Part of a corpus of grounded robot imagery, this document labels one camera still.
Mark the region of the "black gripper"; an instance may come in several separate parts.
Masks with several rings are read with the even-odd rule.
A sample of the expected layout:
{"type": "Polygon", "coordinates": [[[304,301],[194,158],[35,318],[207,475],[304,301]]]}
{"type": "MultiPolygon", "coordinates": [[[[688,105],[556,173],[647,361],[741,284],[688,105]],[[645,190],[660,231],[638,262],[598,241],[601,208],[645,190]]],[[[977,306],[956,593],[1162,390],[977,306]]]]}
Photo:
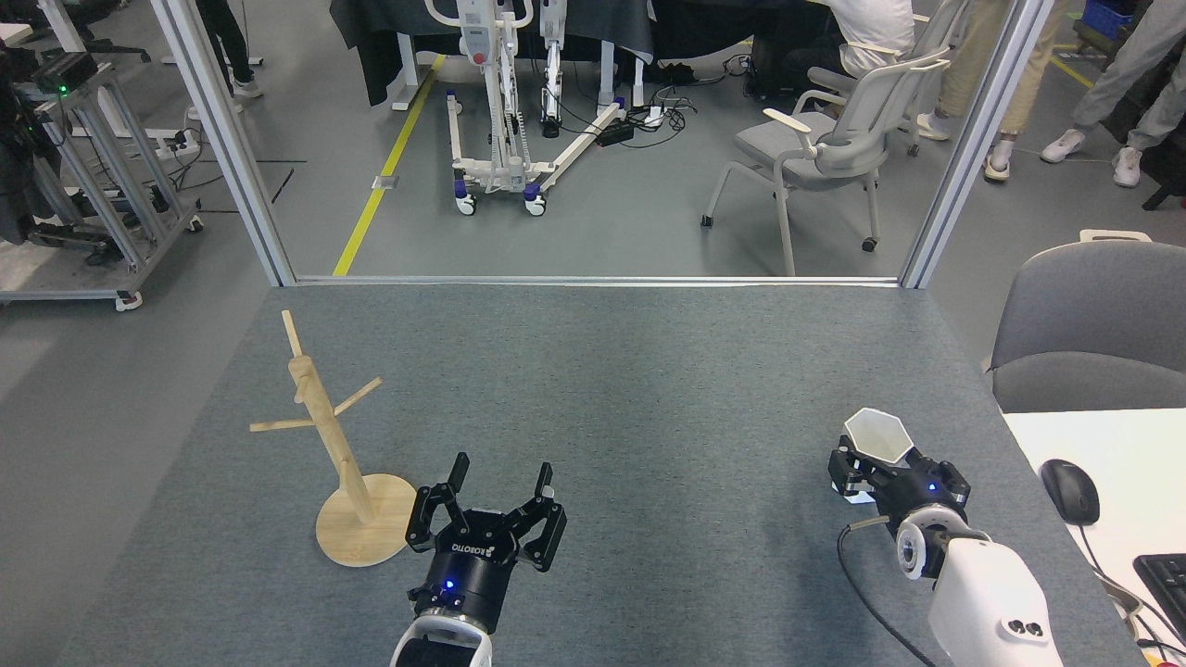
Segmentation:
{"type": "Polygon", "coordinates": [[[895,536],[911,512],[940,504],[965,520],[967,494],[970,485],[949,460],[929,459],[919,447],[910,447],[901,460],[886,460],[860,455],[848,447],[834,447],[827,460],[833,489],[852,504],[876,502],[876,510],[890,516],[887,531],[895,536]]]}
{"type": "Polygon", "coordinates": [[[468,466],[468,455],[458,452],[448,479],[420,485],[416,491],[406,541],[416,553],[433,546],[434,555],[423,585],[412,587],[410,602],[416,616],[463,617],[492,635],[517,559],[525,558],[538,573],[546,573],[567,517],[565,507],[554,498],[549,460],[538,468],[534,496],[506,516],[500,512],[463,512],[458,493],[468,466]],[[434,535],[431,527],[440,507],[448,512],[449,526],[434,535]],[[523,544],[523,536],[541,521],[546,526],[538,536],[523,544]]]}

